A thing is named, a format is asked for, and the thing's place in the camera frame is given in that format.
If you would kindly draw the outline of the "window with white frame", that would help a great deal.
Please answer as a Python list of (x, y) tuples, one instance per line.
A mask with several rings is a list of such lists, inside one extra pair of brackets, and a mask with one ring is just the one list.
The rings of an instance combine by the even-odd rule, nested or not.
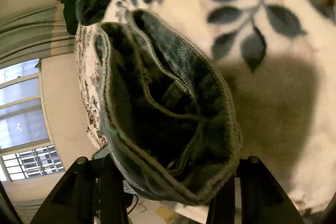
[(47, 121), (41, 60), (1, 69), (1, 181), (64, 171)]

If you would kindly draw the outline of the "light blue denim shorts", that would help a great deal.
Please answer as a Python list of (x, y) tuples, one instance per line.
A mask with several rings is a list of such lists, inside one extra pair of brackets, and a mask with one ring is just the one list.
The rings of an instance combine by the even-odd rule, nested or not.
[(113, 161), (146, 198), (207, 204), (240, 160), (231, 91), (209, 58), (157, 16), (135, 10), (126, 18), (100, 23), (94, 35)]

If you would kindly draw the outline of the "floral bed blanket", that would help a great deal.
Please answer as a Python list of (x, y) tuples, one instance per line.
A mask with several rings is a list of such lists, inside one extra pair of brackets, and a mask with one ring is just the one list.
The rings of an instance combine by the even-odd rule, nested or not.
[(335, 0), (110, 0), (100, 22), (76, 33), (82, 97), (101, 128), (102, 65), (94, 36), (128, 12), (157, 16), (221, 73), (242, 135), (299, 211), (323, 211), (335, 193)]

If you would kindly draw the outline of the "grey green curtain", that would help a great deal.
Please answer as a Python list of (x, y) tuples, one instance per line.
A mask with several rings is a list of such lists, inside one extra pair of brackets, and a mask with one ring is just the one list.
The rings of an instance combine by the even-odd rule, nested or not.
[(58, 4), (1, 19), (1, 68), (74, 52), (64, 6)]

